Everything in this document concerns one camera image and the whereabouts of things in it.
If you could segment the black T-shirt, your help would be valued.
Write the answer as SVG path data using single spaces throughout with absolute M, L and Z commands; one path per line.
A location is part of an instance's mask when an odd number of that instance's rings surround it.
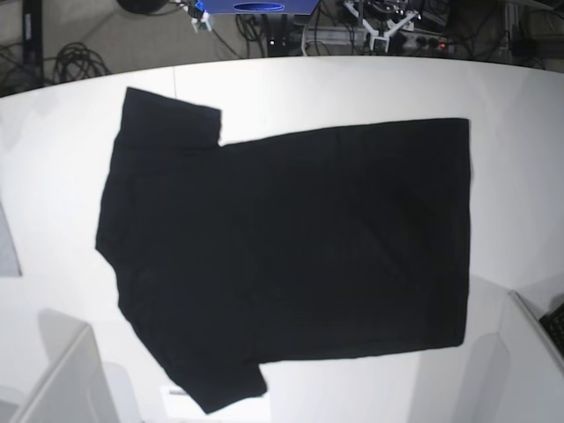
M 263 395 L 265 363 L 463 343 L 468 120 L 220 129 L 215 108 L 130 88 L 96 235 L 122 314 L 204 412 Z

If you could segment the white power strip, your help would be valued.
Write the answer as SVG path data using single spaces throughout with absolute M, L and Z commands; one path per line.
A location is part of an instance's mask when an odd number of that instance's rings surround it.
M 315 41 L 321 46 L 345 46 L 351 47 L 352 42 L 358 48 L 371 46 L 370 33 L 366 29 L 347 30 L 344 27 L 319 26 L 309 28 L 302 32 L 306 44 L 314 44 Z M 394 48 L 414 50 L 416 48 L 433 48 L 444 50 L 449 43 L 446 37 L 434 33 L 422 33 L 411 31 L 398 31 L 389 39 L 385 37 L 375 38 L 375 48 L 378 51 L 391 51 Z

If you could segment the blue box with oval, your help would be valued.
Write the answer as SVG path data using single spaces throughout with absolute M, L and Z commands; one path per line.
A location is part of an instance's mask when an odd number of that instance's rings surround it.
M 204 10 L 214 14 L 309 15 L 318 0 L 203 0 Z

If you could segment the white left partition panel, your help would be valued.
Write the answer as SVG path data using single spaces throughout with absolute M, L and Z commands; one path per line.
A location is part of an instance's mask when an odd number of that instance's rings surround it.
M 10 422 L 118 422 L 93 329 L 83 324 L 16 408 Z

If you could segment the white partition panel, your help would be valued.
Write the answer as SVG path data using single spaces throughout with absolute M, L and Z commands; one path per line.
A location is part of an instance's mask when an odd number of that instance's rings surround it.
M 471 349 L 457 422 L 562 422 L 563 359 L 516 292 Z
M 16 408 L 10 422 L 118 422 L 93 329 L 83 324 Z

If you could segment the black keyboard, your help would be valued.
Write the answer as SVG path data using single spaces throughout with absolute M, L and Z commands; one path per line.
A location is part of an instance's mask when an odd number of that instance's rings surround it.
M 564 304 L 544 315 L 540 323 L 560 354 L 564 353 Z

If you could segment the white right partition panel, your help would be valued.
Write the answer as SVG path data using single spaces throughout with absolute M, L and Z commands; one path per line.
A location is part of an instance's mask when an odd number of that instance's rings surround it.
M 516 292 L 471 349 L 457 422 L 562 422 L 563 359 Z

